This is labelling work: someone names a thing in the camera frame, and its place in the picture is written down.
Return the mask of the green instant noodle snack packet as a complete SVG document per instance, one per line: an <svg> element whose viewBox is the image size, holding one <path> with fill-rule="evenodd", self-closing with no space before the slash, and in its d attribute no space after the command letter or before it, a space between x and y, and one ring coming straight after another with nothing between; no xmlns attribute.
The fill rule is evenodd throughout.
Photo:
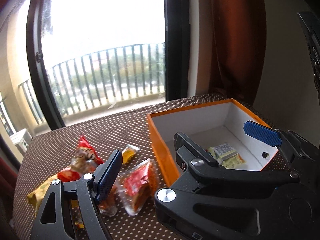
<svg viewBox="0 0 320 240"><path fill-rule="evenodd" d="M228 169L235 169L246 163L238 151L227 143L209 147L207 152L211 154L220 166Z"/></svg>

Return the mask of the clear orange spicy snack packet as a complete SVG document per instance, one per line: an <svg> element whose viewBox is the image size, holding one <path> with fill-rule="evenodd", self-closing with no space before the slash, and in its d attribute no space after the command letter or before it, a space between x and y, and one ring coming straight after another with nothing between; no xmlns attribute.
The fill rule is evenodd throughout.
<svg viewBox="0 0 320 240"><path fill-rule="evenodd" d="M118 209L115 200L116 191L117 186L114 184L106 200L101 201L98 205L99 211L103 216L112 217L117 213Z"/></svg>

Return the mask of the yellow chip bag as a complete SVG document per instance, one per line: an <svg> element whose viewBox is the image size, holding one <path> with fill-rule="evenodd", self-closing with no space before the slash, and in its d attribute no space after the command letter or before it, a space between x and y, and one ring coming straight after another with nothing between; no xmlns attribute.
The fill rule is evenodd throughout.
<svg viewBox="0 0 320 240"><path fill-rule="evenodd" d="M49 177L39 187L27 195L27 201L31 204L35 211L35 216L38 213L41 202L53 180L57 179L57 174Z"/></svg>

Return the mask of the orange cardboard box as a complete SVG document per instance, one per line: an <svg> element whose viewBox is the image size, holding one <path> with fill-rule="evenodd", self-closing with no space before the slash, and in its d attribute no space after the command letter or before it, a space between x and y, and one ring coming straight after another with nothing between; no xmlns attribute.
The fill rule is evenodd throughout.
<svg viewBox="0 0 320 240"><path fill-rule="evenodd" d="M182 174L175 160L173 138L177 132L184 133L204 149L229 144L245 161L239 166L241 170L261 171L278 152L276 147L244 133L247 121L267 124L234 99L151 113L147 120L151 147L167 186Z"/></svg>

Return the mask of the red white peanut bag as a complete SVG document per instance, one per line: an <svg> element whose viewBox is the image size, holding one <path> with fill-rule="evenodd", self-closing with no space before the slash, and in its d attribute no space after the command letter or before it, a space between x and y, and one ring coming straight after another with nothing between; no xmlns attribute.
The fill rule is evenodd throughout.
<svg viewBox="0 0 320 240"><path fill-rule="evenodd" d="M63 183L80 179L84 174L93 173L104 161L98 157L96 150L84 136L79 139L75 156L69 166L57 174Z"/></svg>

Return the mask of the clear red label snack packet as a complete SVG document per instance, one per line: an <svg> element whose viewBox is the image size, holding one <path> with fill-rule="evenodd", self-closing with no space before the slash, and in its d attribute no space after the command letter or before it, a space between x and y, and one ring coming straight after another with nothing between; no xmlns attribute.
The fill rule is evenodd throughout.
<svg viewBox="0 0 320 240"><path fill-rule="evenodd" d="M146 159L132 169L120 172L116 179L117 194L130 216L136 216L144 203L153 198L159 187L156 162Z"/></svg>

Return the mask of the small yellow candy packet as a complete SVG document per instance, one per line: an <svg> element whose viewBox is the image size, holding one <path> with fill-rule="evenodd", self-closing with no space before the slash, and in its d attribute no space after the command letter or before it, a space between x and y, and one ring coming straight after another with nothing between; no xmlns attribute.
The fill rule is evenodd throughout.
<svg viewBox="0 0 320 240"><path fill-rule="evenodd" d="M134 156L135 154L140 150L139 147L134 145L126 145L126 147L122 150L122 164L127 164Z"/></svg>

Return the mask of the brown polka dot tablecloth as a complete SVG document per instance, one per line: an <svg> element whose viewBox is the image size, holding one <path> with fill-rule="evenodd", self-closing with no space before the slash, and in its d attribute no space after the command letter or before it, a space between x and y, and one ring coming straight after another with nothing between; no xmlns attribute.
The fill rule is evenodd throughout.
<svg viewBox="0 0 320 240"><path fill-rule="evenodd" d="M149 115L222 99L220 94L197 95L111 114L36 136L23 158L15 188L13 221L18 238L29 239L33 227L35 210L27 201L28 194L69 164L81 135L102 159L107 159L112 151L121 150L127 144L139 146L140 151L130 167L157 154L164 155L165 160L158 162L161 184L171 184L178 178L180 168L175 156L165 150L163 143L152 146L151 140L156 137L156 131Z"/></svg>

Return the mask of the dark red curtain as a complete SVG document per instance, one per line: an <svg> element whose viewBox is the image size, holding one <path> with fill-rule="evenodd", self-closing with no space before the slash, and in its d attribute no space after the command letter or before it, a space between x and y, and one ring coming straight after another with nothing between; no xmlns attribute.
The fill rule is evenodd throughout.
<svg viewBox="0 0 320 240"><path fill-rule="evenodd" d="M264 0L211 0L209 89L249 105L255 101L266 51Z"/></svg>

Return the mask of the balcony metal railing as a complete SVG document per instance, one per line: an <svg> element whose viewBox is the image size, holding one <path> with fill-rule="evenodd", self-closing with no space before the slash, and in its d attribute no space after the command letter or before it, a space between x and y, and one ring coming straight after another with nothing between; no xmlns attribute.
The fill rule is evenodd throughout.
<svg viewBox="0 0 320 240"><path fill-rule="evenodd" d="M49 63L49 89L65 125L165 96L165 45L132 44ZM25 39L1 42L1 123L9 134L48 126L35 94Z"/></svg>

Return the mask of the black window frame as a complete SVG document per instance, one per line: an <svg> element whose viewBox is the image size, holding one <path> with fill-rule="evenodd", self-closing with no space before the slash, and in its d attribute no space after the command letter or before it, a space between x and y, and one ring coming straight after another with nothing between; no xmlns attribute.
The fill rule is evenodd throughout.
<svg viewBox="0 0 320 240"><path fill-rule="evenodd" d="M27 55L32 83L50 130L63 128L45 67L132 44L165 45L165 98L186 96L189 0L30 0Z"/></svg>

